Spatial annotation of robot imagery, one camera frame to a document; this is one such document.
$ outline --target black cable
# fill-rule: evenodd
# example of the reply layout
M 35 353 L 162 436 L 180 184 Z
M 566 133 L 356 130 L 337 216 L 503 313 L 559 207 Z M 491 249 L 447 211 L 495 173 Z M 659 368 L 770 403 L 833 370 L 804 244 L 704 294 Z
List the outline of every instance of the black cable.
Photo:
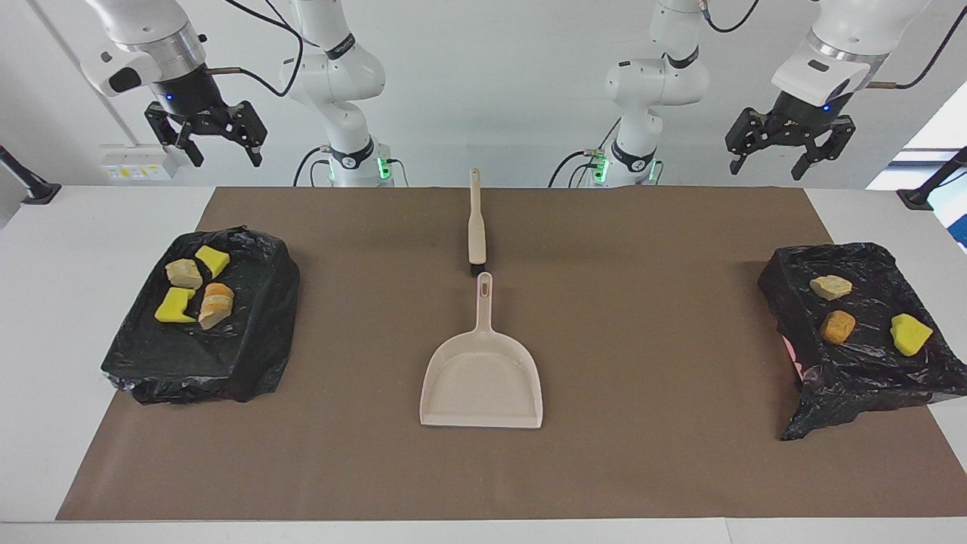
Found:
M 403 161 L 401 161 L 400 159 L 389 159 L 389 160 L 386 161 L 386 163 L 388 165 L 399 164 L 399 167 L 403 169 L 403 183 L 406 184 L 406 187 L 409 187 L 410 186 L 410 178 L 406 177 L 406 165 L 403 163 Z
M 909 83 L 898 84 L 896 86 L 897 89 L 909 89 L 910 87 L 916 85 L 917 83 L 920 83 L 923 80 L 923 78 L 926 77 L 926 74 L 930 72 L 931 68 L 933 68 L 933 64 L 937 62 L 938 58 L 940 58 L 940 53 L 944 52 L 944 47 L 946 47 L 947 42 L 951 40 L 951 37 L 953 36 L 953 32 L 957 29 L 957 26 L 960 25 L 960 21 L 964 19 L 964 15 L 967 15 L 967 6 L 964 6 L 964 8 L 960 10 L 960 15 L 958 15 L 957 19 L 953 22 L 951 29 L 947 31 L 947 36 L 944 37 L 944 41 L 940 43 L 939 47 L 937 47 L 937 51 L 933 53 L 933 57 L 930 58 L 930 62 L 926 63 L 926 68 L 923 69 L 923 72 L 920 72 L 920 75 L 917 76 L 917 78 L 914 79 L 913 81 L 910 81 Z
M 306 167 L 306 163 L 308 163 L 309 158 L 311 158 L 312 155 L 315 155 L 316 153 L 319 153 L 320 151 L 322 151 L 322 149 L 323 148 L 321 147 L 313 147 L 311 151 L 306 153 L 302 161 L 299 163 L 299 167 L 296 168 L 296 175 L 295 177 L 292 178 L 292 187 L 299 186 L 299 175 L 302 173 L 302 169 Z
M 268 4 L 269 5 L 269 8 L 272 9 L 272 13 L 276 14 L 276 17 L 278 17 L 278 20 L 280 20 L 283 23 L 285 23 L 285 26 L 288 26 L 289 28 L 292 28 L 292 25 L 289 24 L 289 21 L 285 20 L 285 17 L 283 17 L 282 14 L 278 12 L 278 10 L 276 9 L 276 5 L 272 3 L 272 0 L 265 0 L 265 3 Z M 309 40 L 306 39 L 305 36 L 300 36 L 300 38 L 302 38 L 302 41 L 303 42 L 305 42 L 305 43 L 307 43 L 309 45 L 312 45 L 313 47 L 319 47 L 319 44 L 314 44 L 313 42 L 310 42 Z
M 941 183 L 940 185 L 937 186 L 937 189 L 940 189 L 941 187 L 947 187 L 948 185 L 950 185 L 954 181 L 962 178 L 964 176 L 964 174 L 967 174 L 967 170 L 964 170 L 964 171 L 960 172 L 959 174 L 957 174 L 956 177 L 952 177 L 951 179 L 945 181 L 944 183 Z
M 306 50 L 306 45 L 303 43 L 303 37 L 302 37 L 302 35 L 300 35 L 296 31 L 296 29 L 292 28 L 292 26 L 289 23 L 285 22 L 285 19 L 282 17 L 281 14 L 278 13 L 278 10 L 276 9 L 276 7 L 273 6 L 272 5 L 272 2 L 270 2 L 269 0 L 265 0 L 266 4 L 269 4 L 269 6 L 272 8 L 272 11 L 275 12 L 276 15 L 278 15 L 278 18 L 282 19 L 282 22 L 279 22 L 277 20 L 273 20 L 271 18 L 268 18 L 268 17 L 264 16 L 263 14 L 255 11 L 255 10 L 252 10 L 251 8 L 248 8 L 246 6 L 243 6 L 242 4 L 239 4 L 235 0 L 225 0 L 225 2 L 227 2 L 228 4 L 230 4 L 232 6 L 235 6 L 239 10 L 242 10 L 243 12 L 245 12 L 245 13 L 247 13 L 247 14 L 249 14 L 249 15 L 251 15 L 251 16 L 253 16 L 253 17 L 255 17 L 255 18 L 259 19 L 259 20 L 262 20 L 262 21 L 265 21 L 265 22 L 267 22 L 269 24 L 275 25 L 278 28 L 281 28 L 282 30 L 285 30 L 286 32 L 288 32 L 288 33 L 292 34 L 293 36 L 295 36 L 296 39 L 299 40 L 299 53 L 296 55 L 296 66 L 295 66 L 295 68 L 292 69 L 292 77 L 289 78 L 288 84 L 285 85 L 285 88 L 282 89 L 281 91 L 278 91 L 275 87 L 273 87 L 272 85 L 270 85 L 269 82 L 266 81 L 265 79 L 263 79 L 262 77 L 257 76 L 256 74 L 254 74 L 254 73 L 252 73 L 252 72 L 250 72 L 250 71 L 248 71 L 248 70 L 246 70 L 244 68 L 238 68 L 238 67 L 235 67 L 235 68 L 214 68 L 214 69 L 210 70 L 209 73 L 217 74 L 217 75 L 221 75 L 221 74 L 244 74 L 244 75 L 249 76 L 252 79 L 258 81 L 262 85 L 264 85 L 265 88 L 267 88 L 270 91 L 272 91 L 272 94 L 276 95 L 277 97 L 284 97 L 285 95 L 289 94 L 289 91 L 292 89 L 292 85 L 294 85 L 295 82 L 296 82 L 296 76 L 299 74 L 299 67 L 302 66 L 303 53 Z
M 618 117 L 618 119 L 614 122 L 614 125 L 611 125 L 611 130 L 608 131 L 606 135 L 604 135 L 604 139 L 601 141 L 601 144 L 598 146 L 598 149 L 603 151 L 604 145 L 607 143 L 607 139 L 610 138 L 612 134 L 614 134 L 614 130 L 618 128 L 618 125 L 620 123 L 621 123 L 621 117 Z M 595 163 L 595 158 L 592 157 L 591 159 L 588 160 L 588 164 L 585 166 L 593 166 L 594 163 Z M 577 187 L 580 187 L 581 184 L 584 183 L 584 174 L 586 173 L 588 173 L 587 169 L 581 172 L 581 177 L 578 178 L 577 180 Z
M 573 187 L 573 185 L 574 185 L 574 177 L 575 177 L 575 175 L 577 175 L 577 173 L 578 173 L 579 170 L 582 170 L 583 169 L 584 171 L 587 171 L 588 168 L 593 168 L 593 167 L 594 167 L 594 165 L 578 165 L 577 168 L 574 169 L 574 172 L 571 173 L 571 179 L 568 180 L 568 189 L 570 189 L 571 187 Z
M 316 165 L 328 165 L 329 161 L 326 159 L 320 159 L 308 166 L 308 182 L 312 187 L 315 187 L 315 167 Z
M 561 173 L 561 169 L 564 168 L 564 165 L 569 163 L 572 159 L 580 157 L 581 155 L 584 155 L 583 151 L 575 151 L 565 157 L 564 161 L 561 161 L 561 164 L 559 164 L 557 168 L 554 169 L 554 173 L 551 174 L 550 181 L 547 182 L 547 189 L 554 187 L 554 180 L 557 178 L 557 174 Z
M 752 12 L 755 11 L 755 7 L 759 5 L 759 0 L 755 0 L 754 2 L 752 2 L 752 6 L 750 8 L 748 8 L 748 11 L 746 12 L 746 16 L 742 17 L 742 20 L 740 20 L 739 22 L 737 22 L 735 24 L 735 26 L 732 26 L 732 27 L 729 27 L 729 28 L 719 28 L 715 23 L 712 22 L 712 14 L 709 13 L 709 6 L 708 6 L 708 4 L 706 2 L 701 2 L 700 5 L 701 5 L 701 10 L 702 10 L 702 16 L 705 17 L 705 20 L 706 21 L 708 21 L 709 26 L 712 27 L 712 30 L 715 30 L 716 32 L 720 32 L 722 34 L 728 34 L 729 32 L 732 32 L 734 30 L 738 30 L 739 27 L 741 27 L 742 25 L 746 24 L 746 21 L 752 15 Z

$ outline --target brown paper mat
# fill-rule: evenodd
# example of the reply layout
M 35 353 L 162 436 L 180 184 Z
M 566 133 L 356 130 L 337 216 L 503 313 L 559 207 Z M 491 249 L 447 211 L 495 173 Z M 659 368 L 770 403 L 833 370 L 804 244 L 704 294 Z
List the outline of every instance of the brown paper mat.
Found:
M 200 229 L 284 239 L 288 370 L 248 404 L 115 396 L 61 520 L 967 515 L 926 408 L 793 442 L 793 368 L 755 281 L 828 243 L 800 190 L 485 190 L 494 326 L 541 373 L 539 431 L 427 429 L 469 330 L 466 191 L 218 189 Z

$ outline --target sponge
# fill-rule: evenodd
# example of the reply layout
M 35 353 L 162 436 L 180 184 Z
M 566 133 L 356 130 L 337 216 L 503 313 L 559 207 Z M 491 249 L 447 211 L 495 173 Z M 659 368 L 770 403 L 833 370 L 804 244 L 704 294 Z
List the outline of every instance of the sponge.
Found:
M 170 287 L 168 294 L 155 311 L 155 319 L 162 323 L 194 323 L 194 319 L 185 315 L 188 301 L 194 296 L 194 289 Z
M 891 323 L 890 334 L 894 335 L 894 345 L 907 357 L 916 355 L 933 334 L 933 329 L 909 314 L 900 314 L 891 319 Z
M 219 274 L 221 274 L 221 271 L 225 269 L 225 266 L 228 266 L 228 261 L 231 260 L 227 253 L 220 252 L 219 250 L 210 248 L 208 246 L 201 246 L 201 248 L 195 252 L 194 256 L 198 257 L 198 260 L 204 262 L 205 266 L 208 266 L 208 269 L 212 271 L 213 279 L 217 278 Z

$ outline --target black stand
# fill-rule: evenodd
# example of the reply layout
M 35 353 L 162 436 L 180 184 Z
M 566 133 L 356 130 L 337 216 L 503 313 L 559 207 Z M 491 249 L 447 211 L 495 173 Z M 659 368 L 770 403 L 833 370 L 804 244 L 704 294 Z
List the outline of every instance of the black stand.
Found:
M 7 149 L 0 145 L 0 163 L 17 178 L 20 183 L 27 188 L 27 198 L 21 200 L 21 204 L 47 204 L 54 199 L 60 191 L 59 183 L 47 183 L 44 179 L 30 171 L 22 165 Z
M 954 172 L 958 171 L 962 167 L 967 166 L 967 147 L 957 151 L 956 155 L 951 157 L 937 173 L 930 176 L 930 179 L 926 180 L 923 185 L 917 189 L 900 189 L 896 193 L 900 195 L 900 200 L 906 205 L 906 207 L 911 210 L 924 210 L 933 211 L 933 206 L 930 205 L 926 200 L 930 198 L 930 193 L 933 190 L 940 187 L 947 178 L 951 177 Z

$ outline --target dustpan handle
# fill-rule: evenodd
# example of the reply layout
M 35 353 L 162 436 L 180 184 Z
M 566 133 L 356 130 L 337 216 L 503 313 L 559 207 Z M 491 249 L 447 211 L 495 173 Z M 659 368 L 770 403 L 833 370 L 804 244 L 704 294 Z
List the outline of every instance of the dustpan handle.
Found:
M 493 302 L 493 276 L 483 272 L 477 276 L 477 327 L 474 331 L 493 332 L 490 322 L 491 303 Z

